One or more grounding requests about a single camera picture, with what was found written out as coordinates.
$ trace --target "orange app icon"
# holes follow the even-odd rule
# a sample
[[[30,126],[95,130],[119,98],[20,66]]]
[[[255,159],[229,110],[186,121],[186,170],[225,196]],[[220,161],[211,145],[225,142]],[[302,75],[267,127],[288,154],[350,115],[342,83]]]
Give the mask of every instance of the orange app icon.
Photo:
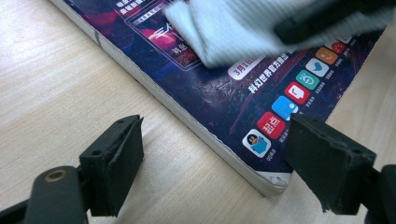
[[[334,52],[326,48],[320,48],[316,56],[327,64],[334,64],[335,60],[338,58]]]

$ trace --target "phone screen graphic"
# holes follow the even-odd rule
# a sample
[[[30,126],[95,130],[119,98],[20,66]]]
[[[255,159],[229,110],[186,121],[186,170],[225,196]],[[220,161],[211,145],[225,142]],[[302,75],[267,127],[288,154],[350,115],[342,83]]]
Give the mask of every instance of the phone screen graphic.
[[[158,1],[127,19],[126,23],[180,69],[190,70],[201,61],[162,14],[165,6],[165,2]]]

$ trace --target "bolt hole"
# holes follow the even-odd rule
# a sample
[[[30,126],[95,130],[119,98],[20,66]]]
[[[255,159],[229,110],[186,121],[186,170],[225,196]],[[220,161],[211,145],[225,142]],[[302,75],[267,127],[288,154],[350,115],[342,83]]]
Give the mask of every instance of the bolt hole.
[[[355,153],[355,154],[361,154],[361,151],[358,150],[358,149],[353,149],[352,152]]]
[[[95,151],[92,153],[93,156],[100,156],[100,154],[102,154],[102,151],[100,151],[100,150],[95,150]]]
[[[66,175],[66,170],[56,170],[47,174],[45,179],[47,182],[55,182],[60,179],[63,179],[65,175]]]

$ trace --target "black clamp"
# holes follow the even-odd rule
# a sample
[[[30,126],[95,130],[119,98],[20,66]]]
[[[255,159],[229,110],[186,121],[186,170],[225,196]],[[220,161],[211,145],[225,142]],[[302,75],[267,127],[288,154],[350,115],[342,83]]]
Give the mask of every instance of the black clamp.
[[[88,223],[117,216],[143,160],[139,116],[113,123],[80,156],[80,166],[39,175],[31,198],[0,212],[0,223]]]
[[[356,215],[366,223],[396,223],[396,165],[381,173],[375,153],[331,126],[304,115],[291,116],[285,160],[315,193],[323,211]]]
[[[278,23],[274,32],[287,45],[298,44],[355,12],[370,14],[396,6],[396,0],[317,0]]]

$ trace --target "blue app icon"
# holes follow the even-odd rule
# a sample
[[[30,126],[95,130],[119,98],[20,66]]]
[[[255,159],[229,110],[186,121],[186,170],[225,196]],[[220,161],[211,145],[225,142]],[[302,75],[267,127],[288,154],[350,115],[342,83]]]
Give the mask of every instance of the blue app icon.
[[[298,106],[285,96],[279,96],[272,105],[272,109],[285,120],[290,120],[291,113],[297,113]]]

